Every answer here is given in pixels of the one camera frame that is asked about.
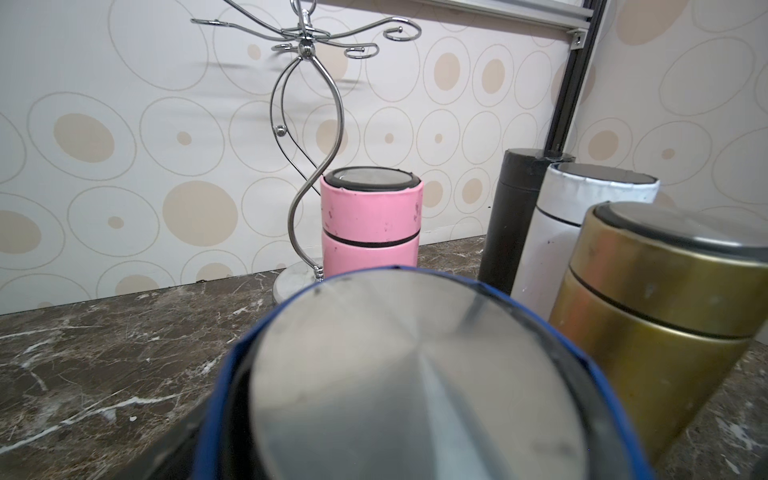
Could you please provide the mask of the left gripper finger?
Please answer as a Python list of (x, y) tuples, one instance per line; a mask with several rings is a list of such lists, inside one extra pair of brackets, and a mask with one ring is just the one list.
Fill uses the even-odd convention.
[(128, 464), (110, 474), (111, 479), (190, 479), (195, 449), (207, 412), (202, 401), (156, 442)]

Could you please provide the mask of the blue thermos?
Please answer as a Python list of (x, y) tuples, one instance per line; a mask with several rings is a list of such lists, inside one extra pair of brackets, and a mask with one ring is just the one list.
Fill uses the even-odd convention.
[(275, 306), (232, 348), (195, 479), (650, 479), (607, 379), (479, 281), (410, 267), (342, 274)]

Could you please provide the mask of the pink thermos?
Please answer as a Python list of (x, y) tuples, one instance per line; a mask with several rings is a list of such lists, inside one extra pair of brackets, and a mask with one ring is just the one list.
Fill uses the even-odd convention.
[(325, 174), (320, 186), (325, 277), (417, 265), (424, 197), (418, 176), (353, 166)]

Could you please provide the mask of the black thermos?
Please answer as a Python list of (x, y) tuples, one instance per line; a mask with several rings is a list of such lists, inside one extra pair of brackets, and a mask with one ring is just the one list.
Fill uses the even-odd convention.
[(574, 161), (572, 155), (542, 149), (505, 151), (479, 281), (503, 293), (511, 292), (545, 174), (552, 165)]

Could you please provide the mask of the white thermos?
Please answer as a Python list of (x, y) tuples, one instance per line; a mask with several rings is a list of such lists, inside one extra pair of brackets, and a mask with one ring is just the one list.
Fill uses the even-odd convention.
[(583, 163), (549, 166), (511, 297), (548, 320), (588, 209), (604, 202), (651, 203), (659, 189), (659, 179), (617, 167)]

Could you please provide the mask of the gold thermos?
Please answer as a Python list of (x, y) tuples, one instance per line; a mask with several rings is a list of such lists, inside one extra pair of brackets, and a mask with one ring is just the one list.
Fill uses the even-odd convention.
[(677, 207), (590, 207), (549, 316), (658, 460), (767, 319), (767, 227)]

